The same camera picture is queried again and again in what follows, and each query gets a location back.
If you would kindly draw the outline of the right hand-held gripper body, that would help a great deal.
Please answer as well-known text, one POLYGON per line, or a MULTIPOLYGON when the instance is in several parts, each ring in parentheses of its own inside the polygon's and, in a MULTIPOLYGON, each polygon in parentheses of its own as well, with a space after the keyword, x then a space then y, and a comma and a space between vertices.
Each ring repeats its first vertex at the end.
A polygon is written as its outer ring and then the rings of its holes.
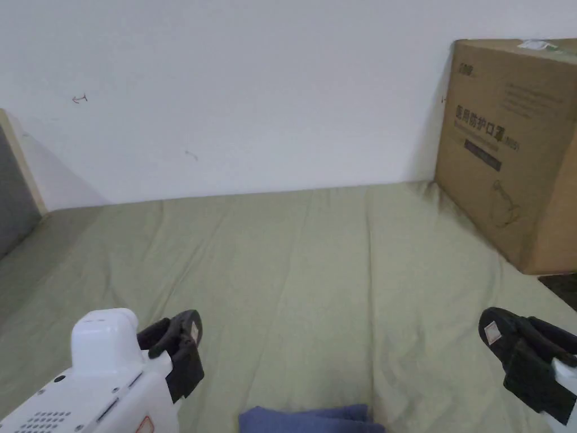
POLYGON ((576 432, 576 356, 546 360, 524 340, 505 370, 505 389, 543 416, 552 432, 576 432))

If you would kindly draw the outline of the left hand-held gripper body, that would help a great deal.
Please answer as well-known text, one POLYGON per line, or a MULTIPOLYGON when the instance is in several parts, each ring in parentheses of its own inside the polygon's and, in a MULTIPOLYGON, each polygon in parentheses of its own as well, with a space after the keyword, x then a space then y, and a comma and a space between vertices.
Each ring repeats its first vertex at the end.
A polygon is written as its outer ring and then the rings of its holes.
POLYGON ((72 365, 1 420, 2 432, 179 432, 178 412, 204 377, 198 346, 150 359, 127 308, 81 317, 72 365))

